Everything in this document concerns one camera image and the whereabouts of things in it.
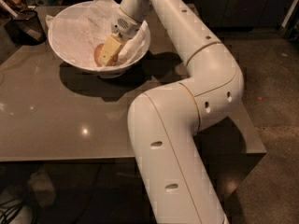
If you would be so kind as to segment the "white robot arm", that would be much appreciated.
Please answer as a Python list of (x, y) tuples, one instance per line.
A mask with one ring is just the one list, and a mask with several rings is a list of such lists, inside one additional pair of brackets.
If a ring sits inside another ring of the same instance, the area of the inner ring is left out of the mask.
[(193, 141), (227, 118), (244, 90), (230, 51), (182, 0), (122, 0), (112, 29), (158, 15), (187, 78), (138, 95), (128, 111), (136, 163), (158, 224), (229, 224)]

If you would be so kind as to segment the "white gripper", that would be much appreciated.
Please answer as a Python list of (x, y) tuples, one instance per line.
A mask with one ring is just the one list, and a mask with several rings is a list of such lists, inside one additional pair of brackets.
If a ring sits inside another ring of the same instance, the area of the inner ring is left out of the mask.
[(104, 44), (104, 49), (112, 54), (119, 55), (124, 46), (123, 40), (132, 39), (137, 32), (141, 23), (135, 21), (123, 13), (119, 8), (112, 12), (111, 16), (111, 35), (109, 35)]

